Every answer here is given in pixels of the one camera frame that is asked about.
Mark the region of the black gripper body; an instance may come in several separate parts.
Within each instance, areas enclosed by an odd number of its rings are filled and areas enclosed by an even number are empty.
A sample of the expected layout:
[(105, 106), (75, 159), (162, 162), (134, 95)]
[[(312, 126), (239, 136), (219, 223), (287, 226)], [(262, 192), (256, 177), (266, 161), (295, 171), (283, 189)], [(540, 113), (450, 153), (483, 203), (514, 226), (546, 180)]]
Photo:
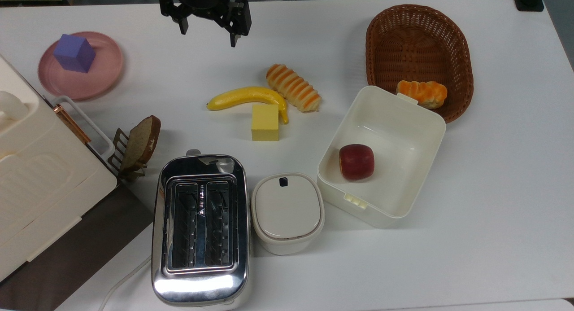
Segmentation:
[(176, 7), (174, 15), (175, 21), (195, 15), (214, 21), (224, 21), (230, 19), (228, 14), (228, 0), (178, 0), (180, 6)]

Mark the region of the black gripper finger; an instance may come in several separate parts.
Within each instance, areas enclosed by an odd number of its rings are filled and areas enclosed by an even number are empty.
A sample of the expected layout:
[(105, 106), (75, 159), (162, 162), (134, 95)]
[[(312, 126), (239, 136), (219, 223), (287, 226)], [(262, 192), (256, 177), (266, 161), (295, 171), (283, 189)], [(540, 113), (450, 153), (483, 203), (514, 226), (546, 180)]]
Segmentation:
[(166, 17), (170, 17), (178, 24), (182, 35), (188, 31), (188, 17), (193, 14), (193, 9), (186, 4), (176, 6), (174, 0), (159, 0), (160, 12)]
[(214, 21), (230, 33), (230, 43), (236, 47), (241, 36), (247, 36), (252, 26), (248, 0), (225, 0), (214, 8)]

